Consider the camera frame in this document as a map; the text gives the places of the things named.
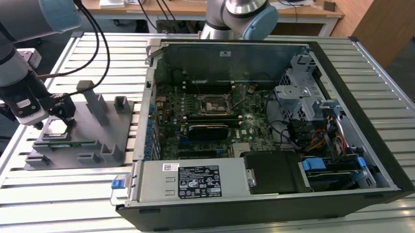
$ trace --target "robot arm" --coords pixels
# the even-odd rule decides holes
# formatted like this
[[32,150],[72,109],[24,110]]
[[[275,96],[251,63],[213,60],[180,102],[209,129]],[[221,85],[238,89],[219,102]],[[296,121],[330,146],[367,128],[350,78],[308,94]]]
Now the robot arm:
[[[80,23],[72,0],[0,1],[0,98],[24,125],[41,128],[41,120],[56,109],[51,112],[53,95],[12,44],[64,33]],[[61,101],[71,109],[71,99]]]
[[208,0],[201,39],[263,40],[278,21],[268,0]]
[[[75,105],[71,98],[49,94],[13,43],[77,28],[73,3],[80,0],[0,1],[0,98],[17,121],[39,129],[49,115],[68,124]],[[276,20],[278,11],[267,0],[208,0],[201,38],[262,40]]]

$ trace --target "wooden table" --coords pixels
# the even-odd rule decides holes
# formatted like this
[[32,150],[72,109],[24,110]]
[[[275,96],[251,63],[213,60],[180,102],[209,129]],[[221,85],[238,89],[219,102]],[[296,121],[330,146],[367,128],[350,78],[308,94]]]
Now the wooden table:
[[[188,2],[185,0],[164,0],[177,20],[205,20],[207,4],[203,2]],[[127,4],[124,8],[100,9],[99,0],[83,0],[85,7],[96,18],[107,19],[145,19],[139,5]],[[164,20],[165,17],[160,10],[156,0],[147,0],[143,4],[144,10],[149,16],[149,20],[156,24],[157,20]],[[322,24],[319,36],[330,36],[338,20],[344,17],[343,12],[336,9],[335,12],[316,9],[311,6],[298,7],[298,18],[295,9],[279,10],[279,20],[282,23],[312,23]]]

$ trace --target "aluminum table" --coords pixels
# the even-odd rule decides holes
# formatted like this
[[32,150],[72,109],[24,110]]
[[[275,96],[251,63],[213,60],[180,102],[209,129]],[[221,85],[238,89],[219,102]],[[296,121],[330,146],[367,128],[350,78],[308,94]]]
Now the aluminum table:
[[[111,70],[95,89],[104,99],[127,96],[136,102],[124,166],[115,168],[25,171],[24,160],[40,131],[20,126],[0,158],[0,233],[100,232],[137,233],[115,212],[112,204],[125,200],[125,190],[111,198],[111,181],[129,173],[141,91],[145,75],[145,44],[149,38],[188,38],[196,35],[107,33]],[[359,42],[347,38],[271,36],[268,40],[318,41],[352,91],[411,180],[415,180],[415,105]],[[47,81],[52,93],[71,92],[79,80],[97,82],[105,67],[105,48],[88,68],[65,78]],[[80,67],[95,51],[95,35],[69,39],[52,73]],[[323,82],[331,97],[335,94]],[[83,95],[72,97],[84,101]],[[415,195],[371,206],[343,218],[254,224],[175,232],[415,232]]]

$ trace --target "circuit board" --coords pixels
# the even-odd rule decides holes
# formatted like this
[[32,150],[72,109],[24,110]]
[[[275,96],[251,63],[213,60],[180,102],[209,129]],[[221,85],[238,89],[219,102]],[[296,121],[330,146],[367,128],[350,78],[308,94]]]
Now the circuit board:
[[[177,86],[157,86],[161,159],[235,157],[235,143],[246,143],[252,151],[275,150],[263,114],[267,93],[255,91],[251,84],[234,86],[226,94],[200,95]],[[189,140],[188,129],[196,124],[230,126],[226,139]]]

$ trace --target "power supply label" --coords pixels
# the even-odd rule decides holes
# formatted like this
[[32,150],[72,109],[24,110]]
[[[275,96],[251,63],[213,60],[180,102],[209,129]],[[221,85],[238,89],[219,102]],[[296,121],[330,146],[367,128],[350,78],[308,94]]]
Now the power supply label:
[[179,167],[179,197],[221,197],[219,166]]

